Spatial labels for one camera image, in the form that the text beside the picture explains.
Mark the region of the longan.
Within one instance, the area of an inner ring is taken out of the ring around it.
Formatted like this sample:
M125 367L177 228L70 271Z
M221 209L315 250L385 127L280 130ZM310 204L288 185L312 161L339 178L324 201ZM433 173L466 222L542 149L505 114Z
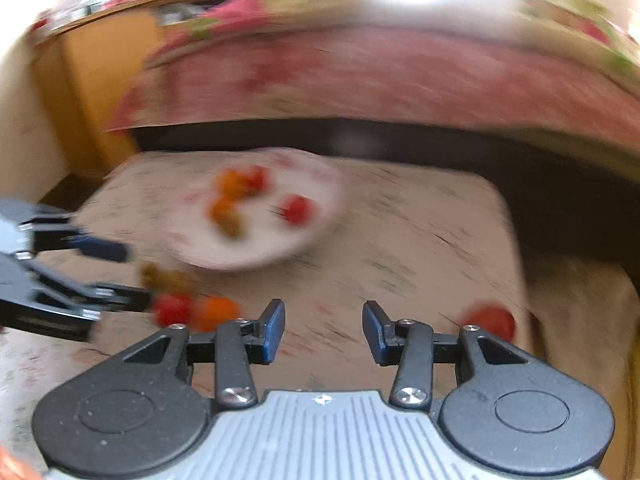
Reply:
M184 271L163 270L158 274L158 289L166 294L193 295L196 281Z
M237 210L228 210L218 219L218 228L230 240L240 240L245 235L244 219Z
M139 266L139 278L143 288L147 290L157 290L162 281L160 267L154 262L144 262Z

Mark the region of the red cherry tomato back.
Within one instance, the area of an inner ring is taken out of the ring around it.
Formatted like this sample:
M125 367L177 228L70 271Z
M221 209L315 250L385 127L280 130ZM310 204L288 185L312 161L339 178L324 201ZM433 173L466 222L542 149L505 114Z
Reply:
M152 302L152 312L157 326L189 325L193 316L193 298L183 294L156 295Z

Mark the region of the red cherry tomato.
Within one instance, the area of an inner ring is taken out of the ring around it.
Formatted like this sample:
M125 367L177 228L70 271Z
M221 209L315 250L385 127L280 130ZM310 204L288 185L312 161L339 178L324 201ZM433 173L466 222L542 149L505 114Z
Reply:
M157 326L189 325L193 316L193 298L183 294L156 295L152 302L152 312Z
M285 196L282 203L276 207L274 213L288 226L306 226L314 218L316 203L310 198L291 194Z
M244 172L244 181L251 196L265 193L270 188L270 170L265 166L251 166Z

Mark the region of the small mandarin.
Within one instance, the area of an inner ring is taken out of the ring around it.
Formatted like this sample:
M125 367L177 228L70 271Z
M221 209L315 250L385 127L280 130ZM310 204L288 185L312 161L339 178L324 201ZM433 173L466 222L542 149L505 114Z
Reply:
M214 332L225 322L241 317L240 306L226 297L201 297L195 304L191 327L197 332Z
M218 196L212 200L207 209L207 215L211 222L222 223L230 214L236 211L236 200L228 196Z

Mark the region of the large red tomato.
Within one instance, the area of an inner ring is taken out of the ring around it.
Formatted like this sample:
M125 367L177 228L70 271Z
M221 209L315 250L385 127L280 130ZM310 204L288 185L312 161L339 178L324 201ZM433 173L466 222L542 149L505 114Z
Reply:
M515 318L502 304L478 304L465 312L461 324L480 326L486 332L507 342L515 340Z

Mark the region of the red cherry tomato front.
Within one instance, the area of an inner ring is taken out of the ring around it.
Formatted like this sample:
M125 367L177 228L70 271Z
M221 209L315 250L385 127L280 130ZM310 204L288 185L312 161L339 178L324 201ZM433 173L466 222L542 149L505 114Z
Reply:
M306 226L314 218L316 203L310 198L291 194L285 196L282 203L276 207L274 213L288 226Z

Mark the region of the orange cherry tomato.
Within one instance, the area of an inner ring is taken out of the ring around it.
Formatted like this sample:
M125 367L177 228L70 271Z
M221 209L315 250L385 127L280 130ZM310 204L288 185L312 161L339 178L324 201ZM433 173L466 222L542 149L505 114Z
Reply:
M237 169L227 168L221 171L215 179L215 184L219 195L229 200L242 200L252 192L247 176Z

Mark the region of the floral tablecloth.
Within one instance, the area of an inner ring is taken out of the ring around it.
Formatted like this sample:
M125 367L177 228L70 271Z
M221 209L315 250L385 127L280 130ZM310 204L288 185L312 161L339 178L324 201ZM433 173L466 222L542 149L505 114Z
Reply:
M139 261L189 270L205 295L230 298L254 318L272 298L286 304L276 362L252 367L256 386L380 389L394 370L376 366L361 330L362 304L376 300L391 318L416 318L454 333L465 311L497 301L516 319L530 350L521 261L508 208L475 174L334 159L346 180L346 207L317 244L272 266L218 274L171 258L163 216L176 190L224 155L147 154L128 162L79 209L93 233L134 246L133 263L72 252L39 258L82 282L138 284ZM7 330L1 334L1 445L42 468L30 434L38 400L61 382L155 332L147 314L106 314L88 344Z

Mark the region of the floral white plate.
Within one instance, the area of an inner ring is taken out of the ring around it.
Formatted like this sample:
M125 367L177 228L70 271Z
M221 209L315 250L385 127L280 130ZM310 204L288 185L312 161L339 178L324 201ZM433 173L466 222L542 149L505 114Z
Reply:
M245 172L254 165L270 170L270 188L236 200L245 235L230 240L207 215L209 203L220 196L215 179L227 168ZM314 218L306 226L288 226L274 213L291 194L316 203ZM335 223L344 203L343 175L325 157L294 148L239 152L213 162L201 177L178 189L166 209L163 236L171 255L191 266L219 272L254 269L314 244Z

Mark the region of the wooden cabinet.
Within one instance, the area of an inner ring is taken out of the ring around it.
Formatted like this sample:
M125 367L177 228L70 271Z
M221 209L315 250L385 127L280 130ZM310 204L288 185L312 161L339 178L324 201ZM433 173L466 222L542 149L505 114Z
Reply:
M32 26L32 78L70 174L102 179L137 153L129 138L105 128L146 56L184 27L160 24L160 8L217 1L224 0L134 0L53 32L44 21Z

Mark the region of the pink floral blanket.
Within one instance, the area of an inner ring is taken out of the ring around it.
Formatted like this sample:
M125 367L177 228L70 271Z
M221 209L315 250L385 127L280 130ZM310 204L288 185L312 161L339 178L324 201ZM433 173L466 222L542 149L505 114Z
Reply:
M264 118L535 129L639 147L639 70L511 12L416 9L349 25L222 34L153 58L113 130Z

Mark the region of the yellow green floral quilt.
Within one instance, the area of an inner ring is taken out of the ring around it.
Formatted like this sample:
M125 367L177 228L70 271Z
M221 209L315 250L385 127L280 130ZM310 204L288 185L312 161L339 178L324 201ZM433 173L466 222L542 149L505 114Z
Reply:
M639 45L598 0L266 0L273 25L413 27L567 58L639 91Z

